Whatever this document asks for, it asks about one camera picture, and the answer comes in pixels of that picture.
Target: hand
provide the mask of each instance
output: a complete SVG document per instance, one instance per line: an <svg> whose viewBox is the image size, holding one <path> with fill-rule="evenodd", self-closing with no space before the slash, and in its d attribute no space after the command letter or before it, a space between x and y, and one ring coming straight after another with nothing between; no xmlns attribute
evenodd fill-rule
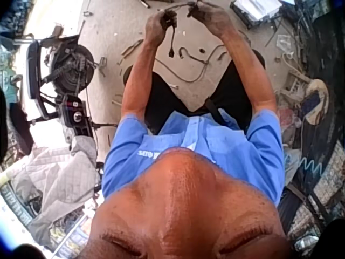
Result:
<svg viewBox="0 0 345 259"><path fill-rule="evenodd" d="M164 11L160 11L150 16L146 22L146 35L144 42L150 47L158 48L165 38L167 28L166 26L163 28L161 23L164 14Z"/></svg>
<svg viewBox="0 0 345 259"><path fill-rule="evenodd" d="M197 5L198 9L189 8L191 15L203 23L213 35L222 39L229 29L234 30L230 17L223 8L207 2L198 2Z"/></svg>

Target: black strap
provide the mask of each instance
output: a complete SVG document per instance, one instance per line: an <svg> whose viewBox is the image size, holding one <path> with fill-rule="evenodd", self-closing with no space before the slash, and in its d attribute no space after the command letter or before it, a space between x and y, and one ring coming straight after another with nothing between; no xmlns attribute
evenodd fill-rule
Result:
<svg viewBox="0 0 345 259"><path fill-rule="evenodd" d="M219 110L216 108L215 104L210 98L207 98L205 101L206 108L210 111L213 119L216 123L221 126L227 126L225 120L223 119L222 115L220 114Z"/></svg>

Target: black pants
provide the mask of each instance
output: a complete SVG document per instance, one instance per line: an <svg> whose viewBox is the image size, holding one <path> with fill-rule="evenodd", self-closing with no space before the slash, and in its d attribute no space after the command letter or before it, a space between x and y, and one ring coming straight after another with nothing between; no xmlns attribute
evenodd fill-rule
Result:
<svg viewBox="0 0 345 259"><path fill-rule="evenodd" d="M262 55L255 50L254 53L265 67L265 60ZM131 70L132 66L123 75L124 85L126 85ZM223 108L235 118L241 130L246 131L252 118L252 105L233 61L227 67L215 92L208 99L213 102L216 108ZM203 105L196 111L190 112L163 78L153 72L152 89L145 112L145 123L154 135L159 133L173 111L191 117L209 113L210 109Z"/></svg>

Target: shirt sleeve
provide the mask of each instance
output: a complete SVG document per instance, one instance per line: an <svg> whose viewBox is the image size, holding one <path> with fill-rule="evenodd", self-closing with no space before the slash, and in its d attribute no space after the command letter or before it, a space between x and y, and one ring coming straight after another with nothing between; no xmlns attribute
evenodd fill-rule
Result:
<svg viewBox="0 0 345 259"><path fill-rule="evenodd" d="M113 192L112 178L122 173L117 169L136 152L146 134L148 134L147 128L135 115L130 114L121 119L106 157L102 178L102 191L105 197Z"/></svg>
<svg viewBox="0 0 345 259"><path fill-rule="evenodd" d="M247 139L256 149L259 174L277 206L285 183L284 151L277 115L269 110L257 113L247 131Z"/></svg>

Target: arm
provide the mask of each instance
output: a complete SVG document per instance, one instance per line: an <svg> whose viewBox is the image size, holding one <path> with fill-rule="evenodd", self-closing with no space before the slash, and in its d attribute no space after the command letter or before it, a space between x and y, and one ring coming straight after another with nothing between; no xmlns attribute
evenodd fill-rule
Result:
<svg viewBox="0 0 345 259"><path fill-rule="evenodd" d="M192 15L212 34L220 38L227 48L255 113L268 109L277 112L277 104L270 79L260 61L233 26L224 9L210 3L198 3Z"/></svg>
<svg viewBox="0 0 345 259"><path fill-rule="evenodd" d="M143 48L133 65L123 93L121 118L133 114L144 121L145 109L151 92L156 52L165 38L166 29L161 25L163 16L164 11L161 11L147 21Z"/></svg>

